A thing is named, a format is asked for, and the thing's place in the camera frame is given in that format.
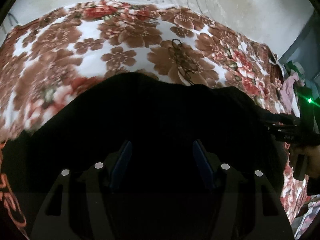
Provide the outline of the person's right hand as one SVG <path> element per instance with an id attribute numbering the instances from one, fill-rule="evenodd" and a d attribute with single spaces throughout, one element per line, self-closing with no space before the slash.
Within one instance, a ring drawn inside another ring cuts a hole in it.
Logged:
<path id="1" fill-rule="evenodd" d="M 289 148 L 289 165 L 293 170 L 296 168 L 296 162 L 298 156 L 304 155 L 307 157 L 307 166 L 305 174 L 311 178 L 318 178 L 320 174 L 320 152 L 319 146 L 315 147 L 306 147 L 306 148 L 299 148 L 295 145 L 290 145 Z"/>

